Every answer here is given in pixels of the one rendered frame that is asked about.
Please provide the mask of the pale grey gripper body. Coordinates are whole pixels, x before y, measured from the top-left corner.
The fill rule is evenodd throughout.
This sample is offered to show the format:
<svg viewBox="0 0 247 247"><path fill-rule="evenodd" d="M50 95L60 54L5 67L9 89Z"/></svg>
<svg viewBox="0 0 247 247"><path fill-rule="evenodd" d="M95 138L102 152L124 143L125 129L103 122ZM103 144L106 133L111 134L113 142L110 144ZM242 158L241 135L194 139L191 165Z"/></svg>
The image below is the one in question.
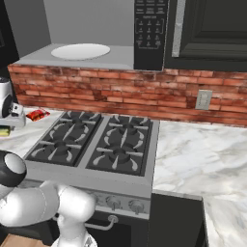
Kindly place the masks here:
<svg viewBox="0 0 247 247"><path fill-rule="evenodd" d="M8 125L13 127L23 127L26 125L26 116L21 114L19 117L8 116L7 118L0 118L0 125Z"/></svg>

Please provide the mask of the black microwave door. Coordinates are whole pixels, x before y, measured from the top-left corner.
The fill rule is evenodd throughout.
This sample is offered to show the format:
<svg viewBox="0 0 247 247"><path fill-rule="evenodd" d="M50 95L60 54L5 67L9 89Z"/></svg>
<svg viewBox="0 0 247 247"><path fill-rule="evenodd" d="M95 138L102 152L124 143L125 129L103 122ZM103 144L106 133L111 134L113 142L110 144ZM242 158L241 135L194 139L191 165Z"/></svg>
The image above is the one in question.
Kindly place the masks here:
<svg viewBox="0 0 247 247"><path fill-rule="evenodd" d="M0 0L0 69L19 59L4 0Z"/></svg>

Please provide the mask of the white round microwave plate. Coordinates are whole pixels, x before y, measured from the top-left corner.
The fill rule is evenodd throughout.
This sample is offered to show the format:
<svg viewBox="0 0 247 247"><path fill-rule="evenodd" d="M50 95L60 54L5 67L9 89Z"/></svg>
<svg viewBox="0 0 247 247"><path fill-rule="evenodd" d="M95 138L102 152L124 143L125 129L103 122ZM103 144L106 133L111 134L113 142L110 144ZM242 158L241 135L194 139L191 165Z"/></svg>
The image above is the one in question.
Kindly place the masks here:
<svg viewBox="0 0 247 247"><path fill-rule="evenodd" d="M77 43L64 45L51 51L51 55L69 61L84 61L104 56L110 47L98 43Z"/></svg>

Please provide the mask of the black open microwave oven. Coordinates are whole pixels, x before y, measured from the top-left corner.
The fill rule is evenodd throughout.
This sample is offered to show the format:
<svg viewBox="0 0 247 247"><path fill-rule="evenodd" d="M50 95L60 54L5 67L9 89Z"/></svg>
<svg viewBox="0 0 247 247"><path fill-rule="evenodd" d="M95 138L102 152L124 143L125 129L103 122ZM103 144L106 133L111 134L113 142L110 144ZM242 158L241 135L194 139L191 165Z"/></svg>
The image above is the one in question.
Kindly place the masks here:
<svg viewBox="0 0 247 247"><path fill-rule="evenodd" d="M4 0L18 62L93 69L163 69L166 0ZM104 56L69 61L51 55L77 43L110 47Z"/></svg>

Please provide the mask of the red snack packet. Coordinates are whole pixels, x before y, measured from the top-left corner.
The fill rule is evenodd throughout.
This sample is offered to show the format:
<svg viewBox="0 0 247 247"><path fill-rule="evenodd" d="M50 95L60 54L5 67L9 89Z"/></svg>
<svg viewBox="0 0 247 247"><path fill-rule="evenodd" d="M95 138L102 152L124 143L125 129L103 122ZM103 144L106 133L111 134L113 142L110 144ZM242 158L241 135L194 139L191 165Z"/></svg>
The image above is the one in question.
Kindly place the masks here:
<svg viewBox="0 0 247 247"><path fill-rule="evenodd" d="M49 116L50 113L46 110L43 110L43 109L38 109L38 110L35 110L35 111L32 111L32 112L29 112L26 117L28 119L30 119L32 122L36 122L46 116Z"/></svg>

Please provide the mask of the steel stove with black grates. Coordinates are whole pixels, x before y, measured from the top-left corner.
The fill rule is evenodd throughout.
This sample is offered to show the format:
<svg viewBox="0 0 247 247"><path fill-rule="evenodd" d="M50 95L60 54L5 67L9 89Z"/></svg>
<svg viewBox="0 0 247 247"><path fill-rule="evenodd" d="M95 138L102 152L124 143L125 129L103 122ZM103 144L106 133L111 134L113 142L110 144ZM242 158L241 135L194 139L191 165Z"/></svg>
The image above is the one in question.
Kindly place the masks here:
<svg viewBox="0 0 247 247"><path fill-rule="evenodd" d="M56 180L100 199L95 214L120 215L148 221L159 122L144 117L63 113L25 154L25 185ZM121 207L106 200L115 196ZM129 202L144 211L135 214Z"/></svg>

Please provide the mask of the black oven door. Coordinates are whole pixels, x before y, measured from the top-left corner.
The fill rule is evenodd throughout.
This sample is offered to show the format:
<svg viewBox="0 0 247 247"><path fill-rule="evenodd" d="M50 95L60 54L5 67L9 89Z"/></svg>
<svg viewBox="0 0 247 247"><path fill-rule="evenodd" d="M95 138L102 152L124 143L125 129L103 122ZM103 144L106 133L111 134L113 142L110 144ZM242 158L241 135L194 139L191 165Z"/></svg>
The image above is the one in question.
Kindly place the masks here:
<svg viewBox="0 0 247 247"><path fill-rule="evenodd" d="M118 222L110 230L97 230L87 227L88 233L96 240L97 247L146 247L148 221L117 215ZM58 237L57 222L48 220L29 227L21 227L20 234L39 239L50 246Z"/></svg>

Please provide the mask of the dark base cabinet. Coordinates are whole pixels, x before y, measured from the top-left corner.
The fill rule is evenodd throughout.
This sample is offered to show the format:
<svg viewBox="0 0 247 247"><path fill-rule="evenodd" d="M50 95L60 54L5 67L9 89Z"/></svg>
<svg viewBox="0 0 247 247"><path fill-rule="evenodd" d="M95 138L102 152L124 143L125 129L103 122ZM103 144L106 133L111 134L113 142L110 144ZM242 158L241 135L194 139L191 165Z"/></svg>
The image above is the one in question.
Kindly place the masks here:
<svg viewBox="0 0 247 247"><path fill-rule="evenodd" d="M148 247L208 247L203 200L152 193Z"/></svg>

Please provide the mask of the dark cupboard door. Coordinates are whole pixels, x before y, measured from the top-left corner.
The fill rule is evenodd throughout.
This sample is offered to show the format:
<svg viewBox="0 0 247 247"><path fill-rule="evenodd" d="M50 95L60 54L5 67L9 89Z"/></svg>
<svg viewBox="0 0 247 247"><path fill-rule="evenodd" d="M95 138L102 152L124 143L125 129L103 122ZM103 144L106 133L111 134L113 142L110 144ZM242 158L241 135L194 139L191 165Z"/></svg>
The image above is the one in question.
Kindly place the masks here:
<svg viewBox="0 0 247 247"><path fill-rule="evenodd" d="M169 0L164 67L247 72L247 0Z"/></svg>

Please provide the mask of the grey wall socket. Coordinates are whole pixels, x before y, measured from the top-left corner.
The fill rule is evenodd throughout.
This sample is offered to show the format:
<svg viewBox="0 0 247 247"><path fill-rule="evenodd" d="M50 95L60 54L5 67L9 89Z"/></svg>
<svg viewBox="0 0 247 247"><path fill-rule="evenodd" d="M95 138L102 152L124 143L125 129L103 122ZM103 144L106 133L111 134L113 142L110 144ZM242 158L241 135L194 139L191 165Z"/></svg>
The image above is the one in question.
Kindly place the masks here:
<svg viewBox="0 0 247 247"><path fill-rule="evenodd" d="M197 95L196 106L198 110L207 110L212 97L212 91L200 90Z"/></svg>

